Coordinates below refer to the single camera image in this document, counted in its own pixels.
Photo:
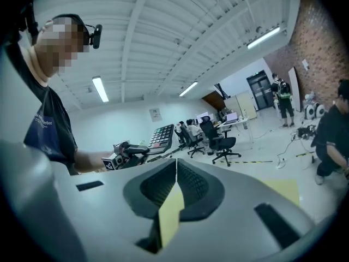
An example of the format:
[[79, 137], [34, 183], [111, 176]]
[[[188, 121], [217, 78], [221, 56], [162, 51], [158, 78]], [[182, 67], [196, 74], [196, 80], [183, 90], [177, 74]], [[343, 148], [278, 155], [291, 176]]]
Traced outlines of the yellow-green tablecloth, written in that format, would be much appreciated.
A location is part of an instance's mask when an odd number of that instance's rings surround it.
[[[296, 180], [262, 180], [286, 199], [300, 205], [299, 189]], [[182, 190], [175, 177], [174, 186], [159, 209], [159, 229], [162, 248], [165, 248], [175, 236], [179, 228], [179, 214], [184, 209]]]

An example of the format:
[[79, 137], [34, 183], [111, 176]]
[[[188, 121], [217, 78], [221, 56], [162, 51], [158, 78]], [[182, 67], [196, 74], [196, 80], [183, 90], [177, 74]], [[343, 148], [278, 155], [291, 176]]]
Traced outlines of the yellow and black floor tape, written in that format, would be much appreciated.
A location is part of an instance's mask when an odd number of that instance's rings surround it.
[[[187, 151], [177, 151], [177, 152], [170, 152], [170, 153], [163, 153], [160, 155], [162, 158], [183, 158], [183, 159], [193, 159], [199, 162], [209, 163], [213, 164], [213, 159], [216, 158], [216, 154], [208, 155], [206, 153], [202, 152], [196, 152], [191, 156], [191, 153], [188, 153]], [[263, 163], [273, 163], [272, 160], [252, 160], [252, 159], [246, 159], [244, 156], [238, 157], [238, 156], [227, 156], [227, 159], [225, 157], [220, 157], [217, 160], [215, 160], [215, 163], [226, 163], [226, 160], [229, 163], [233, 164], [263, 164]]]

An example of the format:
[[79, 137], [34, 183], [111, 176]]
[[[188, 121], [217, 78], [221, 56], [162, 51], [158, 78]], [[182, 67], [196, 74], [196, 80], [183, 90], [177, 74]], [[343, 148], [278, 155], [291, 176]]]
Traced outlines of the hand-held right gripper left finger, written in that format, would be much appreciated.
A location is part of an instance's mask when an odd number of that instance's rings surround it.
[[136, 215], [123, 189], [138, 175], [173, 166], [163, 159], [139, 168], [70, 176], [38, 150], [0, 142], [0, 189], [20, 226], [58, 262], [177, 262], [176, 250], [152, 253], [155, 227]]

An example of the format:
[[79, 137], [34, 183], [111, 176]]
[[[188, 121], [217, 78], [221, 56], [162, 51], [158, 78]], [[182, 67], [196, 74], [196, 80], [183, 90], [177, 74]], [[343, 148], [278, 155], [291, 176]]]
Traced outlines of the black high-back office chair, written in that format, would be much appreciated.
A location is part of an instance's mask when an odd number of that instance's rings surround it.
[[203, 116], [201, 121], [200, 128], [209, 140], [209, 148], [216, 152], [216, 157], [212, 160], [212, 164], [215, 164], [216, 160], [224, 157], [227, 166], [230, 166], [231, 163], [228, 161], [227, 156], [241, 157], [240, 153], [232, 152], [232, 148], [236, 145], [237, 139], [235, 137], [227, 136], [230, 129], [223, 130], [222, 132], [224, 133], [224, 136], [222, 136], [218, 134], [217, 127], [214, 127], [209, 116]]

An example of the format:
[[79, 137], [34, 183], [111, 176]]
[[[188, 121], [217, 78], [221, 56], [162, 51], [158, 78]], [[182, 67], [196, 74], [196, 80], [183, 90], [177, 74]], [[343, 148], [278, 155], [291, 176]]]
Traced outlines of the black equipment pile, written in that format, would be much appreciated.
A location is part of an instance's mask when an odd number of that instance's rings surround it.
[[295, 132], [291, 133], [291, 140], [310, 140], [314, 139], [317, 132], [317, 126], [314, 124], [307, 125], [306, 127], [299, 127]]

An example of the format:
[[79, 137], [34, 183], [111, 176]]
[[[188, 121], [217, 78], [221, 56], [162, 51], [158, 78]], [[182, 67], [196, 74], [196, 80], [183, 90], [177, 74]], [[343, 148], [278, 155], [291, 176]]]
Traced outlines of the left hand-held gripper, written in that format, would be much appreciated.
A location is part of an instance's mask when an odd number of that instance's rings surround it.
[[113, 146], [114, 152], [107, 158], [102, 158], [104, 167], [108, 171], [120, 170], [137, 166], [141, 163], [138, 154], [146, 155], [149, 152], [147, 146], [133, 145], [128, 141]]

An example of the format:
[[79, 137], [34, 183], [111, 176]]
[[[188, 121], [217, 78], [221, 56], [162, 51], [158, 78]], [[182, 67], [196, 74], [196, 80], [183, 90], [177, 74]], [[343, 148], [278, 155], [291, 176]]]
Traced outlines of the person's left forearm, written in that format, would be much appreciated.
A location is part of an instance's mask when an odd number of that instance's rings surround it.
[[107, 158], [113, 151], [85, 152], [76, 150], [74, 153], [74, 168], [79, 173], [87, 173], [104, 167], [102, 158]]

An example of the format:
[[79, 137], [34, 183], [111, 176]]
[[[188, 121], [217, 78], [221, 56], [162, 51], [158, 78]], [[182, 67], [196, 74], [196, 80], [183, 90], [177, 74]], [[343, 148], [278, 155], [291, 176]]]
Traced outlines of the fluorescent ceiling light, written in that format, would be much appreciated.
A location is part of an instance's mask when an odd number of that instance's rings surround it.
[[92, 82], [102, 102], [103, 103], [109, 102], [101, 77], [99, 76], [94, 77], [92, 79]]
[[280, 27], [273, 28], [272, 30], [268, 31], [264, 35], [256, 38], [255, 40], [251, 41], [247, 44], [248, 49], [252, 49], [255, 46], [258, 46], [260, 43], [264, 42], [265, 40], [269, 39], [270, 37], [278, 34], [280, 32]]
[[189, 87], [187, 87], [183, 92], [180, 93], [180, 97], [185, 96], [189, 91], [191, 91], [196, 85], [198, 84], [197, 81], [193, 82]]

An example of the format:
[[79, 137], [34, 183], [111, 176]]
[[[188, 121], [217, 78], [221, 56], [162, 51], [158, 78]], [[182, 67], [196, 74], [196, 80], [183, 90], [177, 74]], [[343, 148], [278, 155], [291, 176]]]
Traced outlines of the person's torso in black shirt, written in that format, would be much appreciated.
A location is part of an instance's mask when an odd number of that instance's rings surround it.
[[6, 46], [5, 50], [24, 83], [41, 102], [24, 139], [25, 144], [43, 151], [49, 160], [64, 164], [70, 175], [77, 175], [74, 168], [77, 144], [60, 97], [51, 87], [44, 87], [35, 79], [17, 43]]

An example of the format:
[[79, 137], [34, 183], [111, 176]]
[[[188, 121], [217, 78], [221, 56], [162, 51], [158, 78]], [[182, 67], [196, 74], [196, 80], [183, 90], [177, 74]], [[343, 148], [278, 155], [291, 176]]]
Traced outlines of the white round robot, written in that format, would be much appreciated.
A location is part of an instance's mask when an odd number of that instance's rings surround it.
[[325, 113], [325, 108], [323, 104], [320, 104], [319, 102], [316, 102], [314, 104], [314, 112], [316, 118], [321, 118]]

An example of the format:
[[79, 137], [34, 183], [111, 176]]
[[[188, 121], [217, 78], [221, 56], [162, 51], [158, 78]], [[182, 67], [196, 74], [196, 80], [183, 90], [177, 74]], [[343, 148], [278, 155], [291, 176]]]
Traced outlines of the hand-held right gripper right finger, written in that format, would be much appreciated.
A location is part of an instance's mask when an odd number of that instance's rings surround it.
[[311, 244], [312, 219], [258, 179], [178, 159], [177, 182], [185, 208], [163, 262], [289, 262]]

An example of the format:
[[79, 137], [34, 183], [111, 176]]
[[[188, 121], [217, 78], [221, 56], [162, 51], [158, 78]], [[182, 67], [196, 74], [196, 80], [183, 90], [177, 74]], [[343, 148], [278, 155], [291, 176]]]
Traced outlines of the black calculator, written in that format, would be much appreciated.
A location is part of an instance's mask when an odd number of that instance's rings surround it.
[[162, 154], [169, 150], [172, 147], [173, 132], [173, 124], [157, 128], [150, 138], [148, 155]]

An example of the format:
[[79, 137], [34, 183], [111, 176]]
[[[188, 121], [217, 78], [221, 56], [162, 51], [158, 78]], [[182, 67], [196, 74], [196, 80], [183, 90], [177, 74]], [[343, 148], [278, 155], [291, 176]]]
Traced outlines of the black double door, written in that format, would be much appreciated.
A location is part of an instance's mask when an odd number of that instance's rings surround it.
[[259, 110], [274, 106], [273, 94], [270, 89], [270, 80], [264, 70], [248, 77], [246, 80], [251, 88]]

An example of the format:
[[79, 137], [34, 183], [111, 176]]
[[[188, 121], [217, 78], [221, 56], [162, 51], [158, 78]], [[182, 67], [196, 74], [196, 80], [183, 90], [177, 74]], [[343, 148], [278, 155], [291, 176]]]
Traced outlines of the beige cabinet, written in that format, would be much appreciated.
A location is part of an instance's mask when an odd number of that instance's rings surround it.
[[256, 109], [248, 91], [224, 99], [224, 104], [227, 109], [236, 112], [238, 117], [248, 117], [250, 120], [257, 118]]

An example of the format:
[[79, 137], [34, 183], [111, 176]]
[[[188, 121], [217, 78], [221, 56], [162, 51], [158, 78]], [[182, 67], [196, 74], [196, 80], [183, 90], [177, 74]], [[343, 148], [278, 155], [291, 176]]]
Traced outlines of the leaning white board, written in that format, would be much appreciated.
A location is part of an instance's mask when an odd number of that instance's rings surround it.
[[294, 67], [292, 67], [288, 71], [288, 75], [290, 78], [290, 84], [292, 89], [292, 96], [293, 96], [293, 104], [296, 111], [301, 112], [302, 110], [302, 102], [300, 99], [300, 93], [299, 93], [299, 86], [298, 86], [298, 80], [297, 80], [297, 74]]

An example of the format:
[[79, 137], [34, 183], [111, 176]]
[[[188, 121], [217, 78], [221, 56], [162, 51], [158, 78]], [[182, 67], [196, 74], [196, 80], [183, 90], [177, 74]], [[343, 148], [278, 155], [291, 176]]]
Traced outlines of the white office desk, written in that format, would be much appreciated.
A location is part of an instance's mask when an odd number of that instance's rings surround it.
[[254, 138], [252, 137], [252, 131], [251, 131], [251, 128], [250, 128], [250, 119], [249, 117], [246, 117], [246, 118], [243, 118], [241, 120], [237, 120], [235, 122], [231, 122], [231, 123], [223, 123], [223, 124], [220, 124], [218, 126], [218, 128], [224, 128], [224, 127], [229, 127], [229, 126], [237, 126], [239, 124], [245, 124], [247, 126], [247, 130], [249, 132], [249, 141], [251, 144], [254, 143]]

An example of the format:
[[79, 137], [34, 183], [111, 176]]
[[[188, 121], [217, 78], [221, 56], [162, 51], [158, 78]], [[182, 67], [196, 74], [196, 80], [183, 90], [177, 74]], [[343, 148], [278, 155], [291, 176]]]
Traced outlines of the brown wooden partition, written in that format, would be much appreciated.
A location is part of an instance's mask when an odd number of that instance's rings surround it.
[[217, 91], [211, 92], [202, 99], [217, 111], [226, 108], [223, 97]]

